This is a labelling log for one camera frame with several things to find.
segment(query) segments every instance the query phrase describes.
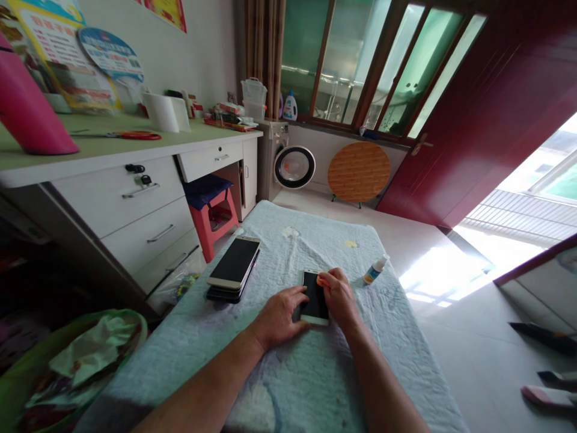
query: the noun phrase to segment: smartphone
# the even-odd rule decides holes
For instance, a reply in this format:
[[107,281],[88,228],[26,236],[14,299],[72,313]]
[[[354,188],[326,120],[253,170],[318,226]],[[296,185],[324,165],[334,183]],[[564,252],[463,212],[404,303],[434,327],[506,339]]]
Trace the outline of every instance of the smartphone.
[[260,239],[237,236],[218,262],[207,282],[211,286],[240,290],[260,248]]
[[301,319],[312,324],[328,326],[329,309],[325,303],[325,291],[317,284],[317,276],[321,271],[305,269],[302,285],[307,287],[306,295],[310,301],[302,304]]
[[238,304],[240,302],[240,297],[245,290],[246,284],[248,279],[251,277],[252,269],[254,268],[254,264],[258,259],[258,254],[260,250],[257,251],[257,255],[254,256],[254,260],[249,268],[248,274],[246,275],[245,280],[242,282],[240,290],[238,292],[230,292],[229,290],[222,290],[221,287],[211,287],[208,292],[206,292],[206,298],[211,301],[217,302],[228,302],[229,304]]

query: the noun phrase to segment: light blue towel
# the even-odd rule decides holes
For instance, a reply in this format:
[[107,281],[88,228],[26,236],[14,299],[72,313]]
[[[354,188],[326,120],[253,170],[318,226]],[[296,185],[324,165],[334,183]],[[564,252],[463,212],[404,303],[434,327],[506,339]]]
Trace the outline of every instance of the light blue towel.
[[[270,296],[302,284],[303,269],[336,266],[345,270],[363,320],[431,430],[467,431],[390,263],[371,286],[363,286],[364,272],[385,252],[374,228],[262,201],[238,232],[262,240],[240,303],[216,309],[205,299],[206,279],[231,239],[76,432],[129,431],[250,324]],[[366,430],[361,389],[340,329],[332,322],[313,327],[269,351],[241,390],[225,430]]]

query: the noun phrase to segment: washing machine door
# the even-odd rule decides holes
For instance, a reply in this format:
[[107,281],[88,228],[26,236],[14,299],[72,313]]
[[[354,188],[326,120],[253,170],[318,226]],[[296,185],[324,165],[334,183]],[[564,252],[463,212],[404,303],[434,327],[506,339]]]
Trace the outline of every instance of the washing machine door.
[[285,147],[276,155],[274,176],[285,188],[302,188],[311,181],[314,170],[314,156],[305,147]]

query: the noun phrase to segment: red scissors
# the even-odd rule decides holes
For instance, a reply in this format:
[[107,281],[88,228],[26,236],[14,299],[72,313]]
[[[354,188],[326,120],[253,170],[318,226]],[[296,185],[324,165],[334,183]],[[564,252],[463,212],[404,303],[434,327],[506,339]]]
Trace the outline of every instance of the red scissors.
[[124,138],[125,140],[159,140],[162,137],[150,131],[118,131],[108,134],[70,134],[71,137]]

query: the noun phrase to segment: hand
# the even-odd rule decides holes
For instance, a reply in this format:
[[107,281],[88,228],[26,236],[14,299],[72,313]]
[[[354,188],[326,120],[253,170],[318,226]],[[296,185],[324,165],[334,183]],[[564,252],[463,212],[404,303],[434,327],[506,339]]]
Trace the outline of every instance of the hand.
[[356,309],[355,295],[341,268],[321,272],[319,277],[329,284],[324,286],[326,306],[343,331],[361,320]]
[[308,302],[305,286],[281,290],[272,296],[260,310],[257,318],[247,330],[256,337],[264,351],[278,346],[311,327],[307,321],[293,323],[293,312],[302,302]]

